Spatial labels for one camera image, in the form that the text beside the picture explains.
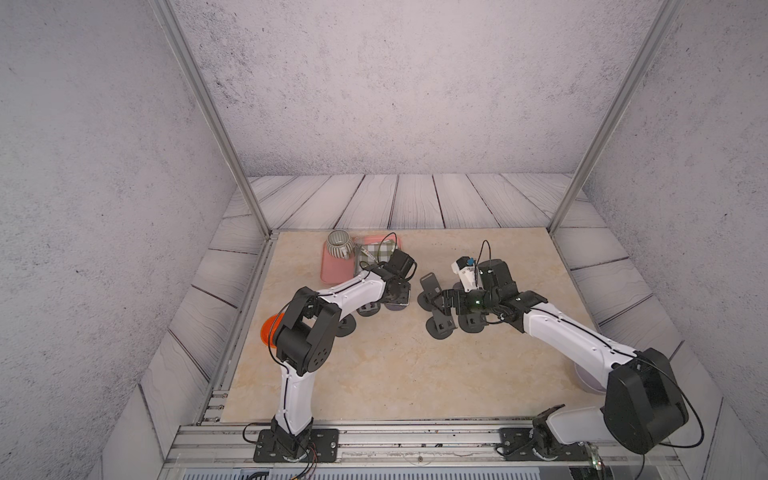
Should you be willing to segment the dark green phone stand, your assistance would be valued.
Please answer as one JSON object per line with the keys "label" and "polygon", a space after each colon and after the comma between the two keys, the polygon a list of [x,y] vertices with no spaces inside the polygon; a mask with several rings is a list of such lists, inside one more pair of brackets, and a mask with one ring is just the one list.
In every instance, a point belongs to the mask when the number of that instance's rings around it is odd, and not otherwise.
{"label": "dark green phone stand", "polygon": [[451,307],[431,308],[431,317],[426,321],[429,335],[436,340],[445,340],[457,329]]}
{"label": "dark green phone stand", "polygon": [[336,336],[343,338],[351,335],[357,327],[356,319],[353,315],[349,314],[344,316],[337,325]]}
{"label": "dark green phone stand", "polygon": [[370,302],[359,307],[356,312],[359,316],[368,318],[376,315],[380,308],[381,304],[379,302]]}
{"label": "dark green phone stand", "polygon": [[423,291],[417,297],[418,305],[425,311],[442,311],[444,309],[443,289],[441,288],[436,275],[430,272],[420,278],[420,285]]}
{"label": "dark green phone stand", "polygon": [[482,303],[470,302],[458,307],[457,316],[459,327],[466,333],[480,333],[488,324],[487,312]]}

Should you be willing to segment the purple phone stand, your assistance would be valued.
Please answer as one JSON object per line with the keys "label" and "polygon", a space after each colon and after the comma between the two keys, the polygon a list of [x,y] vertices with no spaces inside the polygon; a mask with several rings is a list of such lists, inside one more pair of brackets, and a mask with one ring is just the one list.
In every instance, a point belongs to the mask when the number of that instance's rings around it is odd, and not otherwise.
{"label": "purple phone stand", "polygon": [[405,303],[403,303],[403,302],[390,302],[390,303],[386,303],[384,305],[384,307],[387,308],[390,311],[402,311],[405,308],[407,308],[408,305],[409,305],[408,302],[405,302]]}

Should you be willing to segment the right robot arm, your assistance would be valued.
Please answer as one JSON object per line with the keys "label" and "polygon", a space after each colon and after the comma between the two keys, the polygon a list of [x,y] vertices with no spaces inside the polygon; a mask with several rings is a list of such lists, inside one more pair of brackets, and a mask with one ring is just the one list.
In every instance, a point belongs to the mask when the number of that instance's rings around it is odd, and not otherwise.
{"label": "right robot arm", "polygon": [[570,359],[580,381],[600,393],[600,406],[555,406],[536,417],[533,437],[544,457],[560,446],[614,440],[639,455],[666,443],[689,420],[687,400],[669,359],[660,351],[620,344],[576,322],[534,292],[521,292],[500,259],[467,256],[452,271],[459,283],[442,289],[422,278],[420,305],[432,311],[430,334],[445,339],[456,328],[479,333],[488,317],[543,341]]}

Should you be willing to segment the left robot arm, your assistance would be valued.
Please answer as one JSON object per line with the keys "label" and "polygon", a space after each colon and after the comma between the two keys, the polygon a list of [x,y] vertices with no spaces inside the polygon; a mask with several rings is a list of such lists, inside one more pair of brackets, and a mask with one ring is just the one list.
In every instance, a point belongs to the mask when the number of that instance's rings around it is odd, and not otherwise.
{"label": "left robot arm", "polygon": [[341,284],[297,290],[286,305],[273,328],[270,355],[281,367],[281,390],[270,432],[292,456],[302,454],[310,440],[315,373],[330,357],[335,339],[354,330],[344,320],[369,304],[406,303],[416,268],[409,254],[396,249],[387,261],[366,266]]}

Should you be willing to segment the green checkered cloth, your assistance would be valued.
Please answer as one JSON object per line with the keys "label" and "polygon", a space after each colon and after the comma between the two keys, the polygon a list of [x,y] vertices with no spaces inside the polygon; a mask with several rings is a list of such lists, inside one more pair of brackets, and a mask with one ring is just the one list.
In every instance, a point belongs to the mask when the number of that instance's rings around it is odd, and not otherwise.
{"label": "green checkered cloth", "polygon": [[359,274],[365,267],[381,262],[388,262],[392,253],[400,246],[393,236],[367,236],[357,241],[355,257],[355,273]]}

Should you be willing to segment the pink tray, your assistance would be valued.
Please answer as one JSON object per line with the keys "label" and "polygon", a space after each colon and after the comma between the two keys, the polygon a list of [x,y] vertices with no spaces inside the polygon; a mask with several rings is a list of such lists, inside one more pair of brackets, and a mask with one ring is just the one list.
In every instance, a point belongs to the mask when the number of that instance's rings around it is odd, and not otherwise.
{"label": "pink tray", "polygon": [[[390,232],[387,235],[368,235],[368,236],[376,236],[376,237],[383,236],[384,238],[393,236],[396,240],[400,242],[400,246],[397,249],[402,247],[402,242],[394,232]],[[355,273],[356,245],[357,245],[357,241],[362,237],[367,237],[367,236],[357,236],[357,237],[351,236],[352,241],[354,243],[354,256],[346,260],[331,257],[326,250],[326,241],[325,241],[325,244],[323,246],[321,274],[320,274],[321,280],[324,283],[329,285],[336,285],[336,284],[340,284],[345,281],[348,281],[352,279],[355,275],[357,275]]]}

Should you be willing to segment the orange plastic bowl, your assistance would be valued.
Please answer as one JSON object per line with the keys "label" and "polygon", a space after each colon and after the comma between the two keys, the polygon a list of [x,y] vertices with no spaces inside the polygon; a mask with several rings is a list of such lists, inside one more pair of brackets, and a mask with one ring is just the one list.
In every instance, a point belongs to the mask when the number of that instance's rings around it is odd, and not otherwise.
{"label": "orange plastic bowl", "polygon": [[275,335],[282,322],[283,313],[270,316],[264,321],[260,330],[260,338],[264,345],[269,348],[275,347]]}

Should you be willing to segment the lilac ceramic bowl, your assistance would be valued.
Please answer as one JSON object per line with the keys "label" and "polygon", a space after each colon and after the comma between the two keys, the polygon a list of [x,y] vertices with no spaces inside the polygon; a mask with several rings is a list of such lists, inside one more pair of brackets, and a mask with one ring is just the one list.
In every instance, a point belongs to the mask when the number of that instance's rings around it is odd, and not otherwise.
{"label": "lilac ceramic bowl", "polygon": [[598,395],[604,395],[606,393],[609,375],[606,369],[599,369],[592,372],[576,362],[573,363],[573,367],[583,390]]}

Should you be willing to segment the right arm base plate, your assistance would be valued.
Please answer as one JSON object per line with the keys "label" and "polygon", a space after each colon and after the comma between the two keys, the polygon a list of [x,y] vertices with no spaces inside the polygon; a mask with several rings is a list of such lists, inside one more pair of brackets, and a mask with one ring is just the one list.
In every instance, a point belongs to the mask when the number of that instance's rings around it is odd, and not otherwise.
{"label": "right arm base plate", "polygon": [[562,444],[543,429],[507,427],[498,430],[495,451],[505,461],[586,462],[587,449],[579,443]]}

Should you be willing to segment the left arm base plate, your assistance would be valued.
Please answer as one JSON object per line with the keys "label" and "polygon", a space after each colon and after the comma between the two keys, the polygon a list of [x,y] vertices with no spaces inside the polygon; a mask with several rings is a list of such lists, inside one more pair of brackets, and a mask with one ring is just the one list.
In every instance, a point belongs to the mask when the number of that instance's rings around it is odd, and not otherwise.
{"label": "left arm base plate", "polygon": [[291,436],[279,426],[259,432],[253,461],[255,463],[286,463],[313,460],[334,463],[338,456],[340,432],[338,429],[308,427],[297,436]]}

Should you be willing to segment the aluminium front rail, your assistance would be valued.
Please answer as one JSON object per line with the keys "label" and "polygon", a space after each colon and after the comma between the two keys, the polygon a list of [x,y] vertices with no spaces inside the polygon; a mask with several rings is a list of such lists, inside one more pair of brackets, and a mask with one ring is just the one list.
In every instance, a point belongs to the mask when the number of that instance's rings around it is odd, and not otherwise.
{"label": "aluminium front rail", "polygon": [[680,450],[634,454],[614,442],[583,445],[586,462],[505,461],[498,430],[526,428],[516,418],[322,422],[338,429],[334,463],[255,463],[264,423],[183,427],[160,470],[162,479],[703,479]]}

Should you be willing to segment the right aluminium frame post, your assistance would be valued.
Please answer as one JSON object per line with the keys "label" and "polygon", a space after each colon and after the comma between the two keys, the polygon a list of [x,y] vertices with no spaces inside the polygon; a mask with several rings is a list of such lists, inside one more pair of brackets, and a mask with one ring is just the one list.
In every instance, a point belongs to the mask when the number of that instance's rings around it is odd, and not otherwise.
{"label": "right aluminium frame post", "polygon": [[547,231],[551,237],[554,237],[559,228],[563,226],[579,191],[598,163],[611,135],[619,125],[635,91],[651,67],[683,5],[684,1],[682,0],[665,0],[661,3],[656,17],[630,63],[605,116],[573,173],[570,183],[547,226]]}

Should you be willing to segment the aluminium frame post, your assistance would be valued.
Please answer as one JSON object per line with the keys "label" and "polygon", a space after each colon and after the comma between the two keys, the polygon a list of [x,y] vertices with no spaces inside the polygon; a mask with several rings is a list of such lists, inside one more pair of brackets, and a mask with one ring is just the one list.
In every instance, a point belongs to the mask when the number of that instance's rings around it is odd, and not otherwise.
{"label": "aluminium frame post", "polygon": [[269,238],[272,230],[260,208],[256,195],[245,174],[243,165],[237,155],[234,144],[226,131],[203,75],[197,65],[193,52],[174,12],[172,2],[167,0],[154,0],[151,1],[151,4],[156,11],[159,23],[164,30],[166,39],[168,40],[173,54],[180,66],[182,74],[195,96],[204,120],[213,134],[216,144],[233,176],[236,186],[242,195],[249,212],[254,217],[256,226],[265,238]]}
{"label": "aluminium frame post", "polygon": [[635,91],[651,67],[683,5],[684,1],[682,0],[665,0],[661,3],[656,17],[630,63],[605,116],[573,173],[570,183],[547,226],[547,231],[551,237],[554,237],[559,228],[563,226],[579,191],[598,163],[611,135],[619,125]]}

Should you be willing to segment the left aluminium frame post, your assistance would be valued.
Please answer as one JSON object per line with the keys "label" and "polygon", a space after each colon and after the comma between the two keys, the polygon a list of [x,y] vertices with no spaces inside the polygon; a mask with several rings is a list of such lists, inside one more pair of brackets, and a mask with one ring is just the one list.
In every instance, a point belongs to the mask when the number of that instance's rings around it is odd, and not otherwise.
{"label": "left aluminium frame post", "polygon": [[168,40],[173,54],[180,66],[182,74],[195,96],[204,120],[213,134],[216,144],[233,176],[236,186],[242,195],[249,212],[254,217],[256,226],[265,238],[269,238],[272,230],[260,208],[256,195],[245,174],[243,165],[237,155],[234,144],[226,131],[203,75],[197,65],[193,52],[174,12],[172,2],[167,0],[154,0],[151,1],[151,4],[156,11],[159,23],[164,30],[166,39]]}

